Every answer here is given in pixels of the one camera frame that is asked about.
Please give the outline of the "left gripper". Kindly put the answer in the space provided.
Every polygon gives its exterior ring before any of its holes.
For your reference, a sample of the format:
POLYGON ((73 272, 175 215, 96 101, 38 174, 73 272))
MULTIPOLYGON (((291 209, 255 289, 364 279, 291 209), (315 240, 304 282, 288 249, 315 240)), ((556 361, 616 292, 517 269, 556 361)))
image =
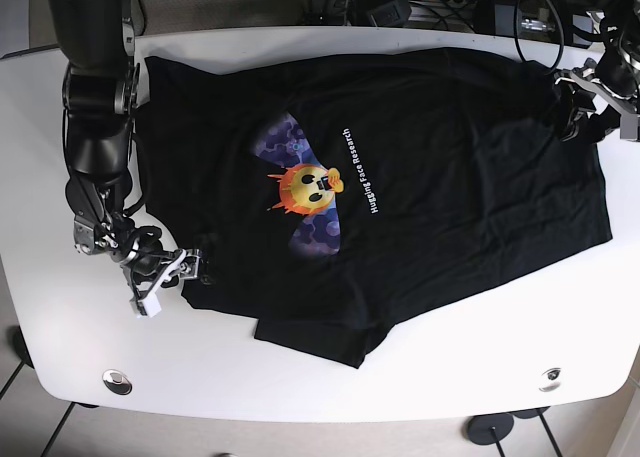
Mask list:
MULTIPOLYGON (((581 66, 556 71, 554 79, 557 83, 574 84, 608 104, 588 119, 585 139, 590 144, 603 141, 618 128, 618 114, 621 122, 639 121, 639 55, 624 46, 606 50, 598 61, 589 57, 581 66)), ((582 111, 576 91, 569 84, 555 87, 555 129, 560 141, 570 141, 580 131, 582 111)))

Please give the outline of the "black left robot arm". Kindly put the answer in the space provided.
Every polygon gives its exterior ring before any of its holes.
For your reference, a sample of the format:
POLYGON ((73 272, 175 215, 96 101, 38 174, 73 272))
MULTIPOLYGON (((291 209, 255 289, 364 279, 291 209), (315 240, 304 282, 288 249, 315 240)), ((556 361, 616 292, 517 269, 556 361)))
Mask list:
MULTIPOLYGON (((627 142, 639 141, 639 0, 570 0, 587 14, 602 17, 597 31, 587 32, 575 24, 564 23, 553 0, 543 0, 555 21, 558 52, 545 73, 553 78, 562 114, 558 126, 561 140, 601 142, 613 131, 627 142), (604 53, 596 61, 588 58, 572 69, 560 67, 567 37, 578 36, 589 43, 601 43, 604 53)), ((513 40, 517 54, 524 60, 519 42, 521 19, 516 0, 512 17, 513 40)))

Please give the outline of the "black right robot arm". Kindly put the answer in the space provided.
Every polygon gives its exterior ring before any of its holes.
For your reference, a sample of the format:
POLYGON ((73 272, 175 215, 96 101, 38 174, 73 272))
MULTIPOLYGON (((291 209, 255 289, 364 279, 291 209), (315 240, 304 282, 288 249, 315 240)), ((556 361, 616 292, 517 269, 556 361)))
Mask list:
POLYGON ((213 284, 211 247, 164 249, 162 231, 134 214, 152 189, 196 169, 189 155, 160 157, 137 134, 140 66, 131 0, 48 0, 59 48, 68 59, 62 84, 62 150, 69 175, 76 249, 106 254, 123 271, 132 304, 148 316, 156 293, 181 282, 213 284))

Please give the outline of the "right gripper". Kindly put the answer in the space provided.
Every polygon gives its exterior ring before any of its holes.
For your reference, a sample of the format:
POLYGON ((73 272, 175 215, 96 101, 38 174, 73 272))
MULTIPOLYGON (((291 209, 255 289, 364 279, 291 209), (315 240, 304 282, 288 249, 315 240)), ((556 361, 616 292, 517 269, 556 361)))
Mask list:
POLYGON ((215 265, 203 257, 202 250, 166 250, 162 230, 156 226, 137 227, 129 218, 93 223, 77 216, 73 234, 79 252, 106 254, 122 269, 135 302, 185 280, 198 279, 204 286, 214 286, 219 280, 215 265))

